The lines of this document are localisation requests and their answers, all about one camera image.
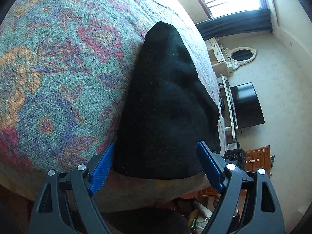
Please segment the black pants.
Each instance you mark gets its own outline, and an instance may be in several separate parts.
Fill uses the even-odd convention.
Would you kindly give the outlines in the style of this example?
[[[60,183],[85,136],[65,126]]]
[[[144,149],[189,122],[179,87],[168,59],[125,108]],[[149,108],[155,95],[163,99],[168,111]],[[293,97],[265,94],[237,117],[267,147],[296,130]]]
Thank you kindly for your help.
[[[118,125],[113,170],[177,180],[202,168],[197,143],[220,152],[219,110],[198,78],[177,29],[158,22],[146,34]]]

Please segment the orange wooden cabinet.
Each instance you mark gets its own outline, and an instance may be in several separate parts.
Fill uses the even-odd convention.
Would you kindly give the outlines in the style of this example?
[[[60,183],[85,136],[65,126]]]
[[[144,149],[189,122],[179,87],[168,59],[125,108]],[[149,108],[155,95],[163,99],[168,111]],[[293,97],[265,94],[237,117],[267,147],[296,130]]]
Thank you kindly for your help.
[[[255,172],[258,168],[263,168],[271,177],[271,152],[270,146],[260,147],[254,150],[246,151],[245,170]],[[209,186],[198,192],[198,198],[214,197],[217,191]]]

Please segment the black flat television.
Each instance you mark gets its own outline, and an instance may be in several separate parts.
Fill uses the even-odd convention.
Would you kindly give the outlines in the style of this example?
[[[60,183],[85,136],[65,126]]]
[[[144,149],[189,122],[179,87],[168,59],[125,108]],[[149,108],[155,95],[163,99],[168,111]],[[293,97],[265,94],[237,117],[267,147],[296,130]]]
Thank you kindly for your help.
[[[253,83],[230,87],[238,129],[265,123],[260,101]]]

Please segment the white tv stand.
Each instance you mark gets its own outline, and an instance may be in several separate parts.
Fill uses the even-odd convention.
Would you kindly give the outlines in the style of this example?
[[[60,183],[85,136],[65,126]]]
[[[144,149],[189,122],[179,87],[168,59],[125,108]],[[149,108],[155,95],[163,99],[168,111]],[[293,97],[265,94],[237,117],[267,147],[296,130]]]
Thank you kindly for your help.
[[[236,143],[238,130],[238,122],[234,107],[234,100],[230,90],[230,83],[227,76],[221,74],[217,78],[219,88],[219,99],[222,103],[222,119],[227,143]]]

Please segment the white dressing table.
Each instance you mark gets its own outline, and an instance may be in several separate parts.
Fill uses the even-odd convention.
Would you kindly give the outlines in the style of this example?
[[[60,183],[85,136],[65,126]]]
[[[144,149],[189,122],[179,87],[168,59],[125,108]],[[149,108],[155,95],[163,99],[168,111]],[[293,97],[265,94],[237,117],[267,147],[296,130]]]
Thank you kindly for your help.
[[[233,67],[224,47],[219,43],[219,39],[213,36],[209,40],[206,40],[205,44],[216,76],[220,77],[221,75],[225,75],[229,77],[230,74],[233,73]]]

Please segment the white oval vanity mirror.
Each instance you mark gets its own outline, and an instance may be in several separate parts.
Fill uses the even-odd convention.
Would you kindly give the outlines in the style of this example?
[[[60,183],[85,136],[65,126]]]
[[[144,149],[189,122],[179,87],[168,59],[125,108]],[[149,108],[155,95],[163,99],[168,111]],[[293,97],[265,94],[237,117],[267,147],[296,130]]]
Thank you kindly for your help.
[[[233,49],[225,49],[233,71],[239,67],[252,62],[258,53],[258,50],[249,47],[238,47]]]

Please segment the floral bedspread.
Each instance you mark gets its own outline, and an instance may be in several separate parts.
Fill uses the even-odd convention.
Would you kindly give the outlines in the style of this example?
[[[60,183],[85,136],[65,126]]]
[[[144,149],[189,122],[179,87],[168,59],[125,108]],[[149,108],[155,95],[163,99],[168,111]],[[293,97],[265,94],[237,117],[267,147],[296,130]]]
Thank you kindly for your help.
[[[148,30],[173,25],[218,101],[205,42],[178,0],[16,0],[1,23],[1,185],[34,201],[112,140]]]

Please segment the dark blue curtain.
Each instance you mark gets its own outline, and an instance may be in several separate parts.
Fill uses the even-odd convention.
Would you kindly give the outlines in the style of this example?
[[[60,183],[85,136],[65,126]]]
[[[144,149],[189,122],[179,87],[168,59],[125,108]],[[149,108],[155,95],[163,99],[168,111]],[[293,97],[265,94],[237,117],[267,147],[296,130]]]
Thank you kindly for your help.
[[[270,9],[242,11],[195,24],[206,41],[214,37],[272,31]]]

